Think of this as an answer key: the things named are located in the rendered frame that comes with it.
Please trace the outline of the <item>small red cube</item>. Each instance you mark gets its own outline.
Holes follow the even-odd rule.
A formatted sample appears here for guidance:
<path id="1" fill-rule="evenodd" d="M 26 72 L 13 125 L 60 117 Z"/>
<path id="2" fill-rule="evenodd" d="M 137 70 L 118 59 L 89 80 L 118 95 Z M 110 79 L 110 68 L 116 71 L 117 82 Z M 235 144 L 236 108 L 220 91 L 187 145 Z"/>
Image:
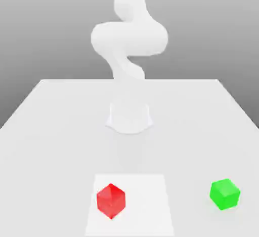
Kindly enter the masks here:
<path id="1" fill-rule="evenodd" d="M 97 208 L 108 218 L 116 217 L 126 206 L 125 192 L 110 183 L 96 194 Z"/>

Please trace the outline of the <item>small green cube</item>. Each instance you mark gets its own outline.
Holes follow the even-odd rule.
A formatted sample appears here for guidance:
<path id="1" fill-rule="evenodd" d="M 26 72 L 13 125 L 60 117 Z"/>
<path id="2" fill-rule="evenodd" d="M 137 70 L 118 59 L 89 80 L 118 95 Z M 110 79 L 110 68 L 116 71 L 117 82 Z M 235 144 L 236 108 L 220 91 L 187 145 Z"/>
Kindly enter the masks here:
<path id="1" fill-rule="evenodd" d="M 237 206 L 240 193 L 230 179 L 223 179 L 211 184 L 209 197 L 220 210 L 225 210 Z"/>

